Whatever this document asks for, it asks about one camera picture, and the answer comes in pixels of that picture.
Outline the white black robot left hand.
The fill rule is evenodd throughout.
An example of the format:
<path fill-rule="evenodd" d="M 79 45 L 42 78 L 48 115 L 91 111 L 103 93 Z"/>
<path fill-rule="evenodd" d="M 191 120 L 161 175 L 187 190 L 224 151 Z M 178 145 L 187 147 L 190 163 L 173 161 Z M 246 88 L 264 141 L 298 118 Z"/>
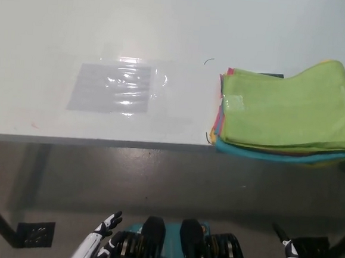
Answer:
<path fill-rule="evenodd" d="M 107 258 L 121 239 L 121 232 L 116 233 L 103 247 L 101 241 L 112 235 L 112 229 L 122 221 L 122 212 L 115 212 L 105 218 L 80 243 L 71 258 Z"/>

